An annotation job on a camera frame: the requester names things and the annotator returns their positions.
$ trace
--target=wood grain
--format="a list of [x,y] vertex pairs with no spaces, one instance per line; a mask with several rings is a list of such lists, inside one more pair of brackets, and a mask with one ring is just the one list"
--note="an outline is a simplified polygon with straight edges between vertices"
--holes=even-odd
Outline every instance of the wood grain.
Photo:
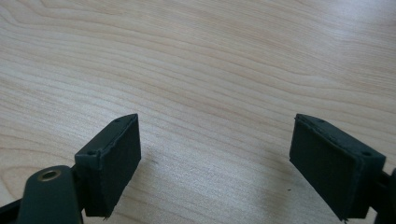
[[2,0],[0,205],[138,113],[143,159],[106,223],[340,223],[289,162],[293,118],[390,172],[395,71],[393,0]]

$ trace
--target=hole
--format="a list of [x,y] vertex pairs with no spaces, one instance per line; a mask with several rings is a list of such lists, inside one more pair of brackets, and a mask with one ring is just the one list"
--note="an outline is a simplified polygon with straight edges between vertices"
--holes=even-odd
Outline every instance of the hole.
[[39,181],[50,181],[61,175],[60,170],[50,170],[38,176]]

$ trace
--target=black rubber pad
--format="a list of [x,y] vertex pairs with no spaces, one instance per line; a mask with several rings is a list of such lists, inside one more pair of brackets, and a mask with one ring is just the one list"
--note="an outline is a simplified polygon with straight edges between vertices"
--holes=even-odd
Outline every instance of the black rubber pad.
[[140,159],[137,114],[113,120],[75,155],[79,203],[88,217],[110,217]]
[[343,220],[365,218],[385,156],[322,119],[298,114],[290,161]]

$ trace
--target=black mounting bracket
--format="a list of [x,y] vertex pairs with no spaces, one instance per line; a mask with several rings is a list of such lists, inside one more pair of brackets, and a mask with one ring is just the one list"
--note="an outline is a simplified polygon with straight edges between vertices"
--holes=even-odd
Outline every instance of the black mounting bracket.
[[365,218],[396,223],[396,169],[382,171],[386,157],[322,119],[298,114],[290,161],[340,220]]
[[110,217],[141,159],[137,114],[110,122],[76,155],[29,177],[23,197],[0,208],[0,223],[83,223]]

